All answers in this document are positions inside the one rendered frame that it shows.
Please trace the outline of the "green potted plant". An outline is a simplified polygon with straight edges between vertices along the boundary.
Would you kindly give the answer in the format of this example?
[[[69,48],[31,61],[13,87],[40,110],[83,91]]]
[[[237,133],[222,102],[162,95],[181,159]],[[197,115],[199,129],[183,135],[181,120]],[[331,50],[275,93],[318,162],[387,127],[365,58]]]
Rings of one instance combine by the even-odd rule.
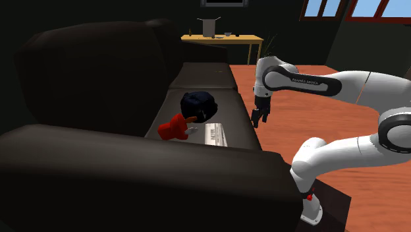
[[[276,37],[277,37],[277,34],[274,34],[272,36],[269,34],[268,37],[266,37],[263,40],[261,47],[259,48],[260,58],[269,57],[273,55],[274,49],[275,49]]]

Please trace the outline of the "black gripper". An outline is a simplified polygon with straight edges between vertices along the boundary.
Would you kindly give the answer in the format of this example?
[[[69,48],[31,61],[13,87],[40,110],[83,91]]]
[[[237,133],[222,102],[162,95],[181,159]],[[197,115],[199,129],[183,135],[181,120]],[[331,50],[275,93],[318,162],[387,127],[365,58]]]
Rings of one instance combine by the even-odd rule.
[[[271,109],[271,97],[259,97],[255,96],[255,106],[256,109],[252,110],[251,121],[254,128],[258,128],[258,123],[260,120],[260,111],[261,111],[261,121],[266,123],[267,117],[270,114]]]

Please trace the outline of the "dark robot stand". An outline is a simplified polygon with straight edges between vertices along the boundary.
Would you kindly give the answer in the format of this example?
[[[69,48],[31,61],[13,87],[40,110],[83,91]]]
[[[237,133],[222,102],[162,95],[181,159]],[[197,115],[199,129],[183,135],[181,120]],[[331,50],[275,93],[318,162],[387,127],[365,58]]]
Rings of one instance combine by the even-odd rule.
[[[322,219],[317,225],[300,220],[295,232],[348,232],[345,227],[351,197],[318,179],[314,181],[313,187],[323,208]]]

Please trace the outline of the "dark brown leather sofa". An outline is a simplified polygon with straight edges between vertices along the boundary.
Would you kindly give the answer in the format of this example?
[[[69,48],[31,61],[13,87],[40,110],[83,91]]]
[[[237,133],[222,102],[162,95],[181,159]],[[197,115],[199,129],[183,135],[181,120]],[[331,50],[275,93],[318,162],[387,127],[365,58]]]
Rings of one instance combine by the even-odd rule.
[[[264,152],[222,47],[167,19],[40,32],[14,55],[36,123],[0,135],[0,220],[15,232],[294,232],[303,203]],[[217,113],[162,140],[187,92]],[[227,147],[205,144],[221,123]]]

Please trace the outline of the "brown framed window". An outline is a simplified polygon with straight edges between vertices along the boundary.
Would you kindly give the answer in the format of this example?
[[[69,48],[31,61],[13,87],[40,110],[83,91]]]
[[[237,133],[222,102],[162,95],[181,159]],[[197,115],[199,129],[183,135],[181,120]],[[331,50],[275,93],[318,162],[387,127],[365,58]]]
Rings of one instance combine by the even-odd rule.
[[[300,21],[338,21],[348,0],[304,0]]]

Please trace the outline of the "dark wall picture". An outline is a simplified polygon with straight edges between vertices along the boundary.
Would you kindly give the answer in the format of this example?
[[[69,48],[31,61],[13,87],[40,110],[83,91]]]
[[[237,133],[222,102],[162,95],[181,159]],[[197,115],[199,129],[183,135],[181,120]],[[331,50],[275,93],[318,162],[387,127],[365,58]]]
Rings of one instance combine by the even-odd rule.
[[[249,0],[200,0],[201,7],[247,7]]]

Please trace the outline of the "red and black toy figure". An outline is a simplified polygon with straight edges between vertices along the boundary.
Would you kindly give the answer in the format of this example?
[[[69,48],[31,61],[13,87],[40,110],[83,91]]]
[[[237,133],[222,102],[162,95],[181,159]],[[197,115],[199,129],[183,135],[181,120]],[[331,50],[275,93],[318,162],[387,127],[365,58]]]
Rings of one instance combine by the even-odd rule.
[[[180,113],[168,123],[159,125],[157,132],[162,140],[187,140],[190,134],[198,131],[196,127],[188,128],[188,124],[204,123],[211,119],[217,110],[218,104],[209,92],[187,92],[180,101]]]

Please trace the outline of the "red framed window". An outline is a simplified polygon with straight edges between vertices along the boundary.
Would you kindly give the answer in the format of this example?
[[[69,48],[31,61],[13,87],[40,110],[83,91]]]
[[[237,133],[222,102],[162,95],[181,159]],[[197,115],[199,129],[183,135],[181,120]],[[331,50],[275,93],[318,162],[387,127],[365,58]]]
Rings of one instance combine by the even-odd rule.
[[[411,0],[352,0],[345,20],[411,24]]]

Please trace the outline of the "light wooden table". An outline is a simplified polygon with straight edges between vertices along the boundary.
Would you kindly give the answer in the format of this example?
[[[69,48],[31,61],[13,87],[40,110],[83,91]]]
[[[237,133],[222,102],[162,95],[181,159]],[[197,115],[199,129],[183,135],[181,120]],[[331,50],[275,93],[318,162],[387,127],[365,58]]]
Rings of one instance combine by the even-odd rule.
[[[263,38],[260,38],[256,35],[239,34],[238,36],[236,36],[230,34],[229,36],[226,36],[225,34],[216,34],[215,23],[219,19],[220,17],[213,19],[198,18],[198,20],[202,21],[202,34],[183,35],[181,37],[181,40],[185,42],[195,42],[199,44],[210,45],[249,45],[247,60],[248,65],[250,64],[252,46],[258,45],[258,54],[256,59],[259,60],[261,58]]]

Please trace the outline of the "white flat box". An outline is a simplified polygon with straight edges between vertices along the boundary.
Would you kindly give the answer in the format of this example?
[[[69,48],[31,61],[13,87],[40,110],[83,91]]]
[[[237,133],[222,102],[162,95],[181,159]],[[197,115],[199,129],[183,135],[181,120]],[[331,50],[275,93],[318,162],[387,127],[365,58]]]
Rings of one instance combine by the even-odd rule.
[[[205,124],[205,144],[227,147],[225,131],[221,123]]]

